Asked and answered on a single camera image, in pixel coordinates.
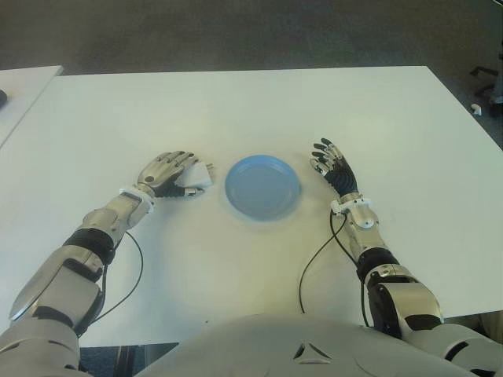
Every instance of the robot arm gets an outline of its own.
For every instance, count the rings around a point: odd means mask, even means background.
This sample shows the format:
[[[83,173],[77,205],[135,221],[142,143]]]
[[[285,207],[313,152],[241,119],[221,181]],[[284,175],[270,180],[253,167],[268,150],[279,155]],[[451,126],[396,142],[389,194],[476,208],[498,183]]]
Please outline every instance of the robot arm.
[[[443,324],[433,293],[398,263],[379,234],[370,201],[358,191],[356,178],[340,150],[329,140],[315,144],[311,166],[340,194],[334,215],[347,217],[344,229],[367,287],[374,328],[473,371],[503,370],[503,346],[456,324]]]
[[[96,282],[114,258],[124,233],[153,210],[155,197],[194,196],[200,188],[175,184],[192,153],[164,153],[121,189],[106,206],[93,210],[42,264],[10,311],[10,328],[0,336],[0,375],[79,375],[77,335],[103,306]]]

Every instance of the black cable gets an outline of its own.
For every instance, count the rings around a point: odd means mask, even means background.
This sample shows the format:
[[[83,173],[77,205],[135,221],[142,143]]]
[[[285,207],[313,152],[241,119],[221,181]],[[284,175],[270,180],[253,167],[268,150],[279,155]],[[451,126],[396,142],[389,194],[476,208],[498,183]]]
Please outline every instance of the black cable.
[[[346,220],[347,220],[347,215],[344,214],[344,221],[343,221],[343,224],[341,225],[341,227],[339,228],[339,230],[337,230],[337,232],[335,232],[333,230],[333,216],[335,214],[333,213],[333,211],[331,210],[330,211],[330,229],[332,230],[332,234],[333,234],[333,237],[336,239],[336,242],[339,244],[340,248],[343,249],[344,253],[347,255],[347,257],[353,262],[354,266],[356,268],[358,268],[358,264],[356,263],[356,261],[353,259],[353,257],[351,256],[351,254],[349,254],[349,252],[346,250],[346,248],[344,247],[344,245],[342,245],[342,243],[339,241],[339,237],[337,237],[337,234],[339,234],[340,230],[343,228],[344,224],[346,224]]]
[[[365,295],[364,295],[365,287],[363,286],[363,282],[360,283],[360,301],[362,303],[362,316],[363,322],[365,322],[365,326],[369,328],[369,322],[367,321],[367,314],[365,313]]]
[[[299,304],[300,304],[300,310],[302,311],[303,314],[306,313],[306,310],[304,310],[304,305],[302,303],[302,282],[304,280],[304,276],[306,275],[306,271],[309,268],[310,264],[313,262],[313,260],[320,254],[320,252],[329,244],[331,240],[334,239],[334,237],[337,235],[338,232],[343,228],[344,224],[346,223],[346,219],[344,219],[343,224],[340,226],[339,230],[337,232],[333,232],[332,228],[332,213],[330,213],[330,228],[332,229],[332,236],[325,241],[321,245],[321,247],[314,253],[314,255],[311,257],[310,261],[306,264],[306,267],[304,267],[304,270],[302,271],[302,275],[300,276],[300,282],[299,282]]]
[[[333,230],[333,216],[334,216],[334,213],[333,211],[330,211],[330,229],[332,230],[332,234],[333,234],[333,237],[336,239],[336,242],[339,244],[340,248],[343,249],[344,253],[346,253],[347,257],[353,262],[354,266],[356,268],[358,268],[358,263],[354,260],[354,258],[349,254],[349,252],[347,251],[347,249],[344,247],[344,245],[342,245],[342,243],[339,241],[339,237],[337,237],[337,234],[340,232],[340,229],[337,230],[337,232],[334,232]],[[344,214],[344,222],[343,222],[343,226],[344,226],[344,223],[346,222],[347,220],[347,215]],[[364,294],[364,290],[365,290],[365,287],[363,285],[363,282],[360,283],[360,302],[362,304],[362,316],[363,316],[363,322],[365,323],[365,326],[367,328],[369,328],[369,321],[367,320],[367,314],[365,312],[365,294]]]
[[[141,251],[141,247],[140,245],[138,244],[138,242],[136,241],[136,239],[129,233],[129,232],[126,232],[126,234],[133,240],[134,244],[136,245],[136,247],[138,248],[138,252],[140,253],[140,273],[138,274],[138,278],[136,279],[136,283],[134,284],[134,286],[131,288],[131,290],[129,291],[129,293],[127,295],[124,296],[124,298],[122,300],[120,300],[119,302],[117,302],[112,308],[110,308],[109,310],[107,310],[106,312],[104,312],[103,314],[101,314],[99,317],[96,317],[91,323],[93,324],[94,322],[96,322],[97,320],[100,320],[101,318],[103,318],[104,316],[106,316],[107,314],[109,314],[111,311],[113,311],[117,306],[119,306],[120,304],[122,304],[124,301],[126,301],[129,296],[131,296],[134,292],[134,290],[136,289],[136,287],[140,284],[140,280],[141,280],[141,275],[143,274],[143,252]],[[103,280],[101,281],[101,290],[103,291],[103,301],[105,301],[105,296],[106,296],[106,287],[107,287],[107,272],[108,272],[108,266],[106,265],[104,268],[103,268]]]

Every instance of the black joint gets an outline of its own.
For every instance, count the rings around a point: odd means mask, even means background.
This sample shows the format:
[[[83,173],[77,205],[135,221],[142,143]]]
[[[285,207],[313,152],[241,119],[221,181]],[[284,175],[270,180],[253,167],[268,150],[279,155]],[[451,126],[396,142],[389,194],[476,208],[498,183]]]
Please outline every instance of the black joint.
[[[455,345],[453,348],[449,350],[449,352],[446,355],[446,360],[447,361],[452,361],[456,355],[461,351],[462,349],[468,347],[468,343],[466,342],[459,342],[457,345]]]
[[[363,252],[358,258],[358,269],[356,274],[361,282],[365,282],[365,277],[370,270],[378,265],[397,265],[398,261],[388,249],[373,247]]]
[[[73,328],[73,322],[69,316],[58,310],[50,308],[49,306],[39,306],[33,313],[33,317],[39,318],[40,320],[57,320],[58,322]]]
[[[94,283],[96,283],[98,279],[101,277],[102,269],[99,269],[97,272],[94,273],[89,268],[87,268],[86,265],[77,262],[75,259],[67,259],[66,261],[63,262],[63,266],[66,267],[67,269],[70,269],[74,273],[77,273],[80,276],[93,281]]]
[[[330,170],[325,175],[325,180],[339,193],[340,196],[345,196],[352,192],[358,192],[358,185],[351,169],[340,168],[338,170]]]
[[[414,331],[431,330],[442,323],[440,318],[432,316],[431,314],[413,314],[412,316],[406,317],[406,322]]]
[[[63,246],[68,245],[80,246],[92,251],[104,265],[112,263],[116,254],[112,238],[107,233],[94,228],[76,230],[63,244]]]
[[[386,287],[377,284],[369,289],[369,306],[374,328],[397,339],[402,338],[393,298]]]
[[[81,335],[87,331],[87,328],[90,324],[93,323],[94,318],[100,313],[101,309],[103,309],[103,304],[105,303],[105,297],[103,292],[100,292],[93,301],[93,304],[87,311],[86,315],[82,318],[82,320],[75,326],[75,333],[77,335]]]

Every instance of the white desk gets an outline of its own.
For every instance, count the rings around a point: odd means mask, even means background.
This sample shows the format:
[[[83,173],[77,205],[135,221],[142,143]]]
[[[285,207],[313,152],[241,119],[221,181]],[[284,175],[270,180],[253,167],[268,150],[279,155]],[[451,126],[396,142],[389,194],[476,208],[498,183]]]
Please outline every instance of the white desk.
[[[299,275],[329,238],[333,193],[308,163],[320,137],[339,145],[388,246],[447,317],[503,309],[503,153],[427,68],[90,75],[55,78],[0,150],[0,329],[82,216],[180,148],[215,165],[215,185],[159,200],[134,229],[143,280],[81,344],[180,342],[234,317],[299,312]],[[253,222],[226,201],[226,172],[258,153],[299,175],[288,218]],[[137,274],[125,239],[105,307]],[[309,313],[362,322],[359,282],[334,243],[303,297]]]
[[[0,148],[50,80],[61,71],[61,66],[0,71],[0,90],[9,97],[0,108]]]

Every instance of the gray carpet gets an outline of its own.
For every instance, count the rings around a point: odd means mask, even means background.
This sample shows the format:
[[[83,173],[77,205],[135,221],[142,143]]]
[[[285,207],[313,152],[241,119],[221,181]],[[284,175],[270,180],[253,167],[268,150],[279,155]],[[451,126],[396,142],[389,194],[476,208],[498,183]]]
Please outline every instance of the gray carpet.
[[[0,0],[0,69],[427,65],[468,108],[492,79],[468,72],[501,63],[502,13],[491,0]],[[477,120],[503,146],[501,118],[486,113]]]

